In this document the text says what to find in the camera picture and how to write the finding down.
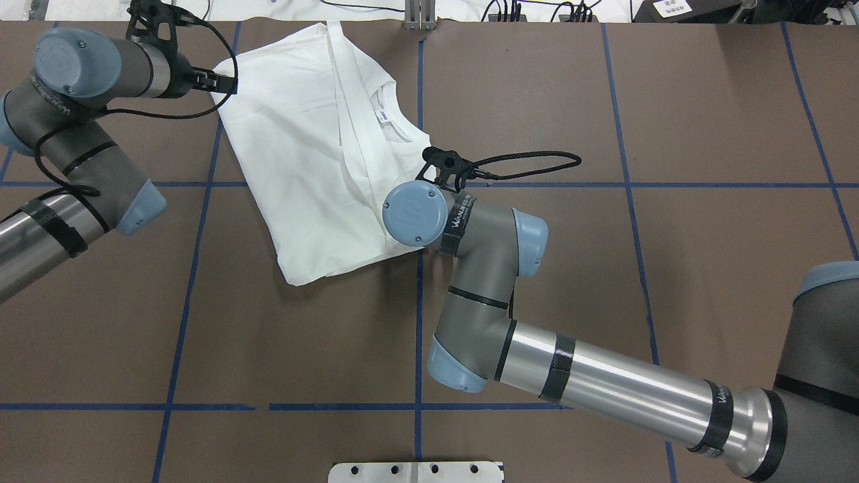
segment blue tape line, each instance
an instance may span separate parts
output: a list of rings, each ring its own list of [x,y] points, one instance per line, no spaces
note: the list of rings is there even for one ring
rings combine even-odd
[[[202,188],[208,183],[205,181],[152,181],[159,188]]]
[[[417,128],[423,130],[423,43],[417,43]],[[423,253],[417,252],[415,315],[415,461],[423,459]]]
[[[410,402],[331,403],[331,404],[270,404],[269,411],[414,411]]]
[[[546,402],[425,402],[424,411],[572,411]]]
[[[417,314],[415,316],[415,461],[423,459],[423,253],[417,252]]]
[[[3,166],[0,168],[0,181],[6,177],[6,171],[9,169],[9,162],[12,161],[12,148],[6,149],[6,157],[3,159]]]
[[[847,221],[847,214],[844,213],[844,206],[841,204],[841,196],[838,195],[838,189],[835,185],[835,178],[832,176],[832,170],[829,167],[829,161],[826,159],[826,152],[823,150],[823,142],[820,140],[820,134],[817,132],[817,124],[814,123],[814,116],[811,114],[811,107],[808,105],[808,99],[805,95],[805,89],[802,88],[800,72],[796,69],[794,50],[790,46],[790,36],[788,35],[788,24],[785,22],[782,22],[782,36],[784,37],[784,46],[788,50],[790,69],[794,73],[794,80],[796,81],[796,90],[800,94],[800,99],[802,100],[802,107],[806,111],[808,125],[811,127],[811,133],[814,136],[814,143],[817,144],[817,151],[820,154],[820,161],[823,162],[823,169],[824,171],[826,171],[826,178],[829,180],[829,187],[832,189],[832,197],[835,198],[835,205],[838,207],[838,215],[841,217],[841,223],[844,225],[844,233],[847,235],[847,242],[850,244],[850,250],[853,252],[853,259],[859,260],[859,250],[856,249],[856,240],[853,238],[853,232],[850,230],[850,222]]]
[[[620,107],[618,105],[618,91],[614,85],[614,72],[612,71],[612,54],[608,45],[608,31],[606,24],[601,23],[602,45],[606,54],[606,72],[608,74],[608,87],[612,94],[612,110],[614,111],[614,127],[618,133],[618,147],[620,149],[620,164],[624,170],[624,183],[626,185],[626,204],[629,206],[630,222],[632,225],[632,238],[635,242],[636,260],[638,263],[638,280],[644,294],[644,305],[647,309],[647,325],[650,332],[650,358],[653,364],[659,365],[659,347],[656,344],[656,329],[653,323],[653,308],[650,305],[650,292],[647,285],[647,273],[644,271],[644,255],[642,253],[641,236],[638,233],[638,220],[636,218],[635,201],[632,198],[632,182],[630,168],[626,160],[626,146],[624,144],[624,130],[620,123]],[[673,475],[672,483],[676,483],[677,469],[674,465],[673,447],[666,441],[665,446],[668,473]]]
[[[235,34],[233,36],[233,51],[238,50],[239,33],[241,32],[241,22],[235,24]],[[172,405],[176,394],[176,381],[179,378],[179,367],[182,361],[182,349],[185,346],[185,335],[188,327],[188,315],[191,313],[191,294],[194,290],[194,282],[197,279],[197,268],[200,259],[200,245],[203,241],[203,231],[206,225],[206,215],[209,212],[209,201],[211,199],[212,181],[215,179],[215,169],[217,167],[218,149],[221,144],[221,133],[223,132],[223,123],[220,119],[217,122],[215,130],[215,142],[212,147],[212,157],[209,163],[209,175],[206,177],[206,191],[203,196],[203,208],[200,211],[200,221],[197,227],[197,239],[194,242],[194,255],[191,258],[191,271],[188,275],[188,285],[185,291],[185,304],[182,308],[182,319],[179,325],[179,336],[176,339],[176,352],[173,358],[173,368],[170,372],[170,384],[167,393],[167,408],[164,410],[164,419],[161,422],[161,437],[158,440],[158,450],[155,453],[155,467],[152,470],[152,483],[158,483],[161,478],[161,464],[164,461],[164,451],[167,447],[167,435],[170,429],[170,417],[173,411]]]
[[[721,183],[631,181],[634,188],[828,188],[826,183]]]
[[[173,404],[171,411],[256,411],[247,404]]]
[[[417,128],[423,131],[423,43],[424,37],[417,43]]]
[[[412,402],[297,403],[269,405],[269,411],[414,411]],[[545,402],[424,402],[422,411],[571,411],[569,407]],[[256,411],[246,404],[166,404],[100,402],[4,402],[0,411]]]
[[[167,404],[101,402],[4,402],[0,411],[165,411]],[[255,411],[245,404],[173,404],[173,411]]]
[[[665,456],[668,458],[668,476],[671,478],[671,483],[678,483],[677,465],[674,463],[674,446],[670,441],[665,442]]]
[[[571,411],[545,402],[366,402],[330,404],[270,404],[269,411]]]
[[[164,404],[97,402],[4,402],[0,411],[163,411]]]

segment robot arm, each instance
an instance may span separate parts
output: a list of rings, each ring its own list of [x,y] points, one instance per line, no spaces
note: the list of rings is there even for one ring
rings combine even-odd
[[[204,22],[160,0],[135,0],[129,12],[126,40],[49,30],[36,46],[34,71],[3,95],[0,142],[25,156],[44,154],[69,182],[58,180],[61,188],[0,222],[0,303],[108,231],[132,235],[167,208],[151,180],[94,122],[111,113],[109,101],[236,91],[233,77],[191,67],[178,52],[175,27]],[[162,30],[169,40],[159,38]]]
[[[433,156],[447,156],[452,159],[449,164],[463,161],[453,151],[424,152],[428,162]],[[802,361],[809,353],[808,343],[816,345],[814,353],[854,353],[846,347],[822,345],[834,340],[854,345],[859,337],[859,262],[838,266],[836,284],[831,284],[829,274],[809,275],[822,282],[819,286],[811,282],[797,300],[779,370],[782,379],[787,371],[808,386],[840,394],[842,407],[778,382],[771,391],[732,391],[509,319],[507,301],[515,278],[536,274],[548,227],[516,209],[442,188],[426,180],[409,181],[391,191],[382,211],[386,228],[398,241],[458,259],[427,363],[438,382],[479,392],[492,378],[543,400],[598,413],[682,443],[692,452],[720,458],[735,474],[751,481],[855,478],[859,358],[829,362],[812,374],[805,373],[808,369]],[[803,309],[807,303],[817,309]],[[823,314],[823,308],[829,308],[829,313]],[[815,335],[797,341],[799,333],[808,331]],[[833,337],[833,332],[840,336]],[[839,379],[821,380],[832,379],[828,375],[836,366],[841,368]],[[805,372],[790,369],[796,367]]]

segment black tape band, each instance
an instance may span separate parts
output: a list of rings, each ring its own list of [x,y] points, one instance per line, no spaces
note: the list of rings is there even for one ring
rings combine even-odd
[[[468,300],[473,300],[474,302],[479,302],[479,303],[482,303],[484,305],[489,305],[490,307],[496,307],[498,309],[507,310],[508,304],[506,302],[501,302],[500,300],[496,300],[494,298],[483,297],[483,296],[478,295],[476,293],[471,293],[468,290],[458,289],[458,288],[454,287],[453,285],[450,285],[448,287],[448,292],[450,292],[454,295],[458,295],[458,296],[463,297],[463,298],[467,298]]]
[[[34,199],[21,207],[40,227],[54,237],[71,258],[87,251],[87,243],[76,229],[70,227],[50,206]]]
[[[778,465],[782,462],[784,447],[788,442],[788,414],[784,411],[782,398],[773,391],[764,389],[766,398],[770,400],[772,410],[772,433],[770,434],[770,446],[766,450],[764,460],[760,463],[754,473],[748,475],[746,480],[759,483],[767,481],[776,473]]]
[[[95,146],[93,149],[91,149],[91,150],[83,153],[82,155],[76,157],[75,161],[72,161],[69,164],[67,164],[65,166],[65,168],[63,168],[63,175],[68,176],[72,171],[75,170],[75,168],[84,164],[89,158],[101,153],[103,150],[106,150],[108,148],[112,148],[115,145],[116,145],[116,143],[114,143],[114,141],[108,141],[106,143],[99,144],[98,146]]]
[[[734,423],[734,397],[731,390],[720,386],[712,381],[705,381],[710,385],[713,394],[713,405],[710,407],[710,422],[701,443],[696,444],[689,450],[692,453],[703,453],[708,458],[717,458],[722,455],[731,425]]]
[[[495,369],[495,380],[501,381],[501,374],[504,372],[504,363],[507,362],[507,354],[510,352],[510,342],[513,341],[513,334],[516,332],[516,320],[510,320],[510,327],[507,327],[507,337],[504,338],[504,347],[501,348],[501,357],[498,358],[498,367]]]
[[[772,387],[784,389],[806,399],[853,414],[854,416],[859,416],[859,399],[853,396],[822,388],[821,386],[815,386],[814,384],[781,374],[776,374],[776,382]]]
[[[452,257],[456,256],[460,249],[462,236],[466,233],[468,218],[472,215],[474,206],[474,195],[469,192],[456,193],[454,207],[448,213],[448,222],[442,232],[442,241],[439,243],[438,251]]]
[[[539,398],[555,404],[561,402],[564,389],[570,379],[570,369],[573,367],[573,352],[576,350],[576,340],[566,335],[556,334],[555,355],[551,357],[549,376],[545,379],[543,392]]]

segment silver metal tube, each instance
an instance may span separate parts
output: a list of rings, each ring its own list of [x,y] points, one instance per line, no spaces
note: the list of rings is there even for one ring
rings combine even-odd
[[[170,64],[164,58],[164,54],[155,47],[149,44],[138,45],[149,56],[149,61],[152,64],[152,83],[146,92],[140,94],[139,97],[158,97],[164,94],[170,84]]]
[[[576,342],[561,403],[600,413],[693,447],[710,422],[703,379]]]
[[[558,377],[558,366],[563,366],[559,359],[566,357],[570,371],[560,396],[564,406],[607,416],[686,448],[702,442],[711,424],[714,400],[713,389],[705,380],[581,341],[570,343],[570,356],[558,351],[559,340],[557,333],[517,321],[498,380],[550,399],[543,393],[548,381]],[[760,466],[769,448],[772,410],[760,388],[731,394],[734,411],[728,439],[721,452],[704,453],[728,460],[732,471],[748,476]]]
[[[45,200],[90,244],[104,230],[87,208],[69,194]],[[29,215],[18,213],[0,224],[0,303],[69,258],[65,249]]]
[[[772,436],[772,408],[761,388],[734,393],[734,422],[723,458],[735,474],[747,477],[764,462]]]
[[[540,395],[555,355],[557,334],[516,322],[499,382]]]

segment blue tape grid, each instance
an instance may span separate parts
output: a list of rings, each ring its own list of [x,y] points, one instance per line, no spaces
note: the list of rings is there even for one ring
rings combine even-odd
[[[644,305],[647,309],[647,326],[650,334],[650,358],[653,364],[659,364],[659,347],[656,344],[656,329],[653,324],[653,309],[650,305],[650,291],[647,286],[647,273],[644,271],[644,255],[642,253],[641,237],[638,234],[638,220],[636,218],[635,201],[632,198],[632,184],[630,179],[630,168],[626,162],[626,146],[624,144],[624,130],[620,124],[620,107],[618,106],[618,93],[614,85],[614,72],[612,70],[612,54],[608,45],[608,31],[606,24],[600,24],[602,29],[602,45],[606,53],[606,70],[608,73],[608,87],[612,94],[612,110],[614,111],[614,127],[618,133],[618,148],[620,149],[620,164],[624,170],[624,188],[626,190],[626,204],[629,206],[630,222],[632,225],[632,239],[636,248],[636,260],[638,262],[638,280],[644,294]],[[668,476],[671,483],[677,483],[677,468],[674,464],[674,450],[670,441],[665,442],[665,456],[668,463]]]
[[[643,252],[641,248],[641,240],[638,233],[637,218],[635,213],[635,203],[633,200],[633,190],[636,188],[803,188],[803,189],[828,189],[832,191],[832,196],[838,208],[838,215],[844,225],[844,232],[847,236],[850,249],[856,260],[859,260],[859,251],[857,251],[856,240],[850,228],[850,223],[844,212],[844,207],[841,198],[838,194],[839,189],[856,189],[859,188],[859,183],[837,183],[834,180],[832,169],[826,158],[823,143],[817,130],[816,123],[810,106],[808,105],[805,90],[802,87],[799,71],[794,59],[793,49],[790,44],[790,37],[787,24],[782,24],[782,33],[784,37],[785,48],[788,53],[791,71],[793,72],[796,82],[797,92],[800,96],[802,106],[805,109],[809,128],[817,145],[820,160],[825,170],[826,183],[739,183],[739,182],[636,182],[631,180],[630,170],[627,163],[626,151],[623,138],[623,128],[621,124],[620,109],[618,105],[617,90],[615,88],[614,75],[612,71],[611,51],[609,47],[608,33],[606,25],[601,25],[603,47],[606,56],[606,71],[608,75],[609,89],[612,97],[612,109],[614,113],[615,128],[618,136],[618,149],[620,152],[620,160],[624,173],[623,182],[498,182],[498,183],[469,183],[470,187],[533,187],[533,188],[617,188],[624,189],[627,196],[627,205],[630,213],[631,229],[633,240],[635,243],[636,257],[639,271],[639,281],[642,286],[645,305],[647,308],[647,323],[650,334],[650,349],[651,357],[655,364],[659,363],[659,352],[657,338],[653,323],[653,314],[650,306],[649,290],[647,286],[647,274],[644,268]],[[241,22],[236,24],[235,36],[233,39],[234,50],[238,47],[239,33],[241,30]],[[420,40],[417,46],[417,117],[418,128],[423,129],[423,49],[424,40]],[[227,187],[247,187],[244,181],[214,181],[214,174],[217,163],[218,147],[222,135],[222,124],[219,121],[216,129],[216,137],[212,155],[210,160],[210,168],[206,181],[157,181],[155,184],[160,187],[204,187],[204,202],[200,213],[197,239],[195,241],[194,253],[186,287],[186,300],[183,307],[180,330],[176,343],[176,351],[174,354],[174,364],[171,371],[170,382],[168,386],[168,395],[166,402],[163,404],[135,404],[135,403],[0,403],[0,411],[153,411],[163,412],[163,420],[161,424],[161,437],[159,439],[158,450],[155,457],[155,466],[153,468],[152,480],[156,483],[160,479],[161,465],[163,463],[164,454],[167,446],[168,430],[170,426],[170,417],[173,411],[254,411],[256,408],[243,404],[180,404],[174,403],[176,381],[178,379],[179,367],[181,362],[182,348],[185,342],[187,329],[188,315],[190,313],[191,294],[194,286],[194,281],[197,275],[199,249],[202,241],[206,215],[209,208],[211,191],[213,188]],[[49,181],[8,181],[5,176],[9,170],[10,161],[12,158],[12,150],[6,150],[3,158],[3,164],[0,166],[0,186],[43,186],[52,187],[53,183]],[[273,412],[320,412],[320,411],[410,411],[414,412],[414,451],[416,460],[420,461],[423,458],[422,451],[422,414],[424,411],[546,411],[555,410],[563,411],[568,408],[558,405],[535,402],[535,403],[427,403],[423,402],[423,259],[424,251],[417,255],[417,313],[416,313],[416,344],[415,344],[415,400],[413,403],[331,403],[331,404],[270,404],[269,411]],[[674,464],[674,454],[671,443],[665,442],[666,456],[669,469],[669,476],[672,483],[677,483],[677,472]]]

